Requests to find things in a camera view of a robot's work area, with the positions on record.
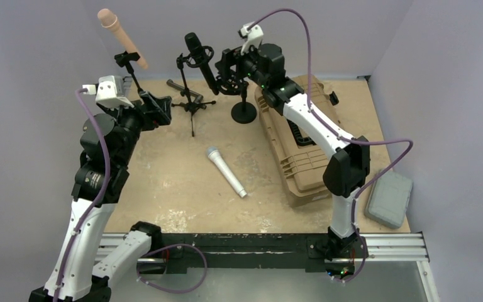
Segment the black microphone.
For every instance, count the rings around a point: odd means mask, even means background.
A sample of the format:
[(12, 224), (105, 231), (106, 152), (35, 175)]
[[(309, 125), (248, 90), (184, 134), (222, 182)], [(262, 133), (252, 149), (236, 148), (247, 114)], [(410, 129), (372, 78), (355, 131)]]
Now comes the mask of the black microphone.
[(209, 61), (213, 57), (213, 49), (202, 45), (200, 39), (194, 32), (190, 32), (184, 37), (190, 58), (193, 59), (193, 68), (198, 68), (201, 71), (208, 87), (214, 95), (219, 94), (218, 85), (215, 76), (213, 75)]

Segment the white microphone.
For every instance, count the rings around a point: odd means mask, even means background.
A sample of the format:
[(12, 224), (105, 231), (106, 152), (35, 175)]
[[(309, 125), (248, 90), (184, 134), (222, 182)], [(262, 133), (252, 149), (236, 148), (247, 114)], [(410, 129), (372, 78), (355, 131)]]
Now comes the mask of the white microphone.
[(218, 168), (220, 173), (222, 173), (226, 181), (230, 184), (237, 195), (239, 195), (241, 198), (247, 196), (245, 188), (238, 180), (236, 175), (234, 175), (233, 171), (229, 168), (219, 150), (216, 147), (209, 147), (206, 150), (206, 155), (207, 158)]

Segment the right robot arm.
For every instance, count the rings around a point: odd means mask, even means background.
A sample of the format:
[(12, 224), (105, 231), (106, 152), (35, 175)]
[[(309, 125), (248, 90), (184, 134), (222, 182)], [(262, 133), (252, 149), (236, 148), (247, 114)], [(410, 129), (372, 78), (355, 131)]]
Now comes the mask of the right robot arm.
[(331, 260), (345, 255), (359, 238), (355, 206), (370, 173), (370, 147), (365, 137), (353, 137), (325, 116), (308, 95), (311, 88), (290, 79), (284, 66), (281, 48), (271, 43), (248, 52), (227, 48), (215, 64), (223, 76), (256, 83), (268, 107), (296, 124), (326, 155), (322, 179), (332, 196), (333, 214), (326, 243), (316, 250)]

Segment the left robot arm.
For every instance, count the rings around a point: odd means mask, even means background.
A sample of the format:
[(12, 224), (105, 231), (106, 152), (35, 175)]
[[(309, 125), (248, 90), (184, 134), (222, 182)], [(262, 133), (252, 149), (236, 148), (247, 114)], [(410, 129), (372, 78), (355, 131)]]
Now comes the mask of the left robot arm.
[(97, 260), (140, 135), (171, 122), (171, 97), (147, 91), (138, 95), (137, 100), (121, 105), (101, 105), (98, 114), (86, 111), (65, 238), (50, 277), (30, 293), (30, 301), (108, 301), (113, 287), (141, 256), (155, 257), (162, 251), (160, 227), (139, 221), (121, 244)]

